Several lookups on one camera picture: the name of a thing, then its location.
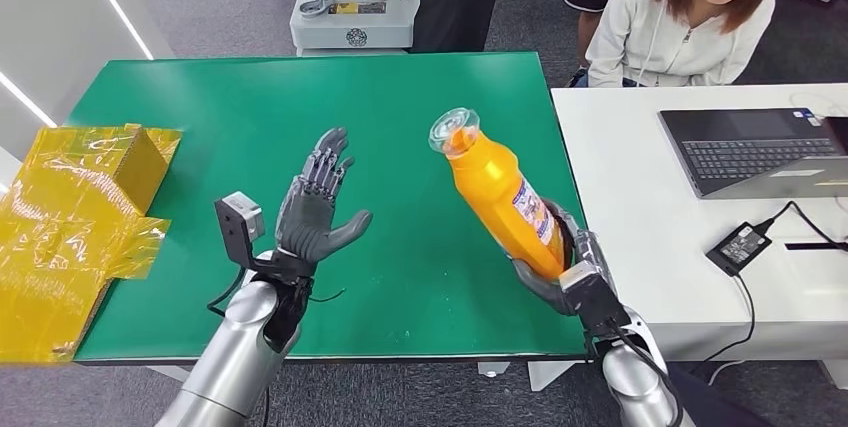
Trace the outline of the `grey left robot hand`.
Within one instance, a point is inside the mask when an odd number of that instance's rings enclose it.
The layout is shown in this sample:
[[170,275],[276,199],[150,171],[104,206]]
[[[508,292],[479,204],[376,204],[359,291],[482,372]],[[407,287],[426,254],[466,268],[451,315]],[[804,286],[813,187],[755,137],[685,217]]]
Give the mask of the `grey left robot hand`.
[[354,163],[343,158],[347,130],[325,132],[306,157],[303,169],[291,182],[281,204],[276,227],[274,260],[290,258],[314,266],[358,240],[368,229],[373,214],[361,210],[344,224],[333,225],[336,201]]

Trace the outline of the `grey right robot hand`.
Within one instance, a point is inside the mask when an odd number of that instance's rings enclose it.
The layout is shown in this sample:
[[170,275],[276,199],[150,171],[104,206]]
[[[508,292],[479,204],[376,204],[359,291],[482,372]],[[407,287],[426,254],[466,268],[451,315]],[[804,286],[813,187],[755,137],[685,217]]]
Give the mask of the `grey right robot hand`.
[[[612,294],[616,294],[615,284],[596,234],[579,228],[574,217],[556,202],[546,198],[543,198],[543,202],[554,215],[564,239],[571,242],[578,263],[586,261],[592,264],[596,277],[605,282]],[[511,262],[519,281],[528,291],[548,304],[555,312],[564,316],[577,316],[576,293],[569,294],[569,291],[575,291],[575,287],[563,288],[557,277],[553,280],[541,277],[521,259],[511,258]]]

